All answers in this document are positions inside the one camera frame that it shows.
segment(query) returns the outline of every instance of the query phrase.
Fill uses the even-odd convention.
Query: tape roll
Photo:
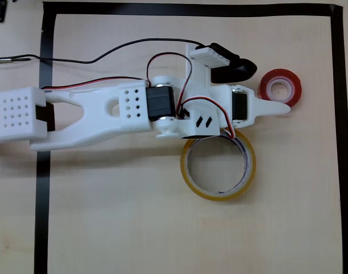
[[[181,174],[183,176],[184,181],[187,183],[188,187],[196,193],[197,195],[201,196],[202,198],[213,200],[213,201],[224,201],[233,199],[235,197],[238,197],[241,195],[251,184],[255,170],[256,170],[256,158],[255,158],[255,152],[250,144],[250,142],[247,140],[243,134],[235,130],[236,137],[234,139],[230,139],[229,136],[225,133],[221,133],[220,136],[214,137],[214,138],[225,138],[230,140],[234,143],[235,146],[238,147],[238,149],[241,151],[245,167],[244,167],[244,174],[241,178],[241,180],[230,190],[228,191],[221,191],[221,192],[209,192],[202,188],[200,188],[191,178],[189,171],[188,171],[188,156],[191,153],[193,147],[200,143],[203,139],[199,140],[189,140],[186,142],[183,151],[181,153],[180,157],[180,169]]]
[[[272,94],[272,85],[282,84],[287,89],[287,98],[278,100]],[[261,99],[281,102],[293,107],[301,98],[301,81],[296,74],[289,70],[279,68],[271,70],[263,76],[259,84],[259,95]]]

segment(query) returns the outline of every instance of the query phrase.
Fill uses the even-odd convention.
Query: wooden table
[[[36,154],[28,142],[0,145],[0,273],[348,273],[348,3],[310,2],[318,4],[48,2],[44,13],[41,1],[10,2],[0,56],[48,56],[53,45],[54,57],[89,60],[140,38],[186,38],[217,42],[257,64],[244,86],[257,90],[266,72],[281,67],[299,76],[303,93],[291,113],[241,130],[257,172],[231,202],[195,195],[180,173],[185,141],[157,141],[155,132],[52,153]],[[144,77],[151,56],[184,50],[148,42],[92,65],[2,64],[0,91]],[[179,58],[162,58],[151,75],[183,77],[184,68]],[[57,129],[82,115],[55,105]],[[216,155],[222,146],[197,154],[198,176],[228,182],[236,175],[233,155]]]

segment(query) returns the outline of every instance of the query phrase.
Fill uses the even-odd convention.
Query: cable
[[[199,46],[204,46],[202,43],[193,41],[193,40],[187,40],[187,39],[177,39],[177,38],[145,38],[145,39],[140,39],[140,40],[135,40],[135,41],[131,41],[125,44],[122,44],[118,47],[115,47],[114,49],[111,49],[109,51],[107,51],[106,53],[102,54],[101,56],[97,57],[94,60],[91,61],[79,61],[79,60],[73,60],[73,59],[58,59],[58,58],[44,58],[44,57],[40,57],[34,54],[22,54],[22,55],[15,55],[15,56],[9,56],[9,57],[0,57],[0,59],[11,59],[11,61],[20,61],[20,58],[25,58],[25,57],[31,57],[31,58],[36,58],[40,61],[43,62],[47,62],[47,61],[57,61],[57,62],[68,62],[68,63],[78,63],[78,64],[93,64],[99,60],[101,60],[102,58],[106,57],[108,54],[111,54],[112,52],[119,50],[123,47],[129,46],[129,45],[133,45],[133,44],[137,44],[137,43],[141,43],[141,42],[147,42],[147,41],[171,41],[171,42],[184,42],[184,43],[192,43],[192,44],[196,44]]]
[[[113,79],[133,79],[133,80],[143,80],[142,78],[137,78],[137,77],[130,77],[130,76],[111,76],[111,77],[103,77],[103,78],[99,78],[99,79],[94,79],[94,80],[90,80],[90,81],[86,81],[86,82],[82,82],[82,83],[76,83],[76,84],[69,84],[66,86],[46,86],[43,87],[43,90],[61,90],[64,88],[74,88],[74,87],[82,87],[82,86],[87,86],[89,84],[95,84],[95,83],[99,83],[105,80],[113,80]]]
[[[183,87],[181,88],[181,91],[180,91],[180,94],[179,94],[179,98],[178,98],[178,104],[176,106],[176,115],[179,117],[179,108],[180,108],[180,105],[181,105],[181,100],[183,98],[183,94],[184,94],[184,90],[185,90],[185,87],[187,86],[188,84],[188,81],[192,75],[192,71],[193,71],[193,65],[192,65],[192,62],[191,60],[189,60],[188,57],[186,57],[185,55],[183,54],[180,54],[180,53],[173,53],[173,52],[170,52],[170,51],[167,51],[167,52],[164,52],[164,53],[158,53],[156,55],[154,55],[153,57],[151,57],[151,59],[149,60],[149,62],[147,63],[147,67],[146,67],[146,78],[147,78],[147,81],[149,83],[149,86],[151,86],[151,82],[150,82],[150,79],[149,79],[149,66],[150,66],[150,63],[156,58],[156,57],[159,57],[159,56],[162,56],[162,55],[177,55],[177,56],[181,56],[183,58],[185,58],[188,62],[189,62],[189,65],[191,66],[191,70],[189,71],[189,74],[188,74],[188,77],[187,79],[185,80],[184,84],[183,84]]]
[[[16,60],[12,60],[12,61],[31,61],[31,58],[18,58]]]
[[[229,135],[229,137],[231,139],[235,138],[235,130],[233,129],[232,125],[231,125],[231,120],[229,119],[229,116],[227,114],[227,112],[225,111],[225,109],[223,107],[221,107],[220,104],[218,104],[216,101],[212,100],[211,98],[209,97],[206,97],[206,96],[195,96],[195,97],[190,97],[188,98],[187,100],[185,100],[181,105],[183,107],[183,105],[189,101],[193,101],[193,100],[206,100],[206,101],[209,101],[211,103],[213,103],[214,105],[216,105],[221,111],[222,113],[225,115],[225,118],[226,118],[226,122],[227,122],[227,126],[230,130],[230,132],[228,132],[227,130],[226,133]]]

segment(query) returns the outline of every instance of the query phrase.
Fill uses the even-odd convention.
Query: ventilation hole
[[[212,118],[210,117],[210,118],[208,118],[208,120],[207,120],[207,122],[206,122],[206,127],[208,127],[209,126],[209,124],[211,123],[211,121],[212,121]]]
[[[199,127],[199,125],[202,123],[202,121],[203,121],[203,118],[202,118],[202,116],[200,116],[200,117],[198,118],[197,123],[196,123],[197,127]]]

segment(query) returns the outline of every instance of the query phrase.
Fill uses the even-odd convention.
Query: light wood surface
[[[272,2],[287,1],[252,1]],[[347,1],[327,2],[345,7],[348,88]],[[0,55],[38,54],[41,2],[11,3],[7,19]],[[301,101],[289,115],[258,118],[241,130],[258,165],[249,191],[231,202],[207,201],[187,187],[182,140],[127,135],[52,152],[48,272],[342,273],[330,18],[58,15],[54,56],[88,60],[145,37],[216,41],[258,65],[243,83],[254,90],[269,70],[292,70],[302,81]],[[168,50],[183,53],[184,45],[146,43],[89,66],[54,64],[53,83],[144,77],[147,60]],[[0,90],[37,86],[38,72],[38,62],[0,65]],[[150,74],[183,77],[184,61],[158,59]],[[82,114],[66,104],[55,109],[60,128]],[[236,176],[234,155],[218,156],[221,142],[207,149],[193,157],[202,178]],[[27,142],[0,146],[0,273],[33,272],[35,172]]]

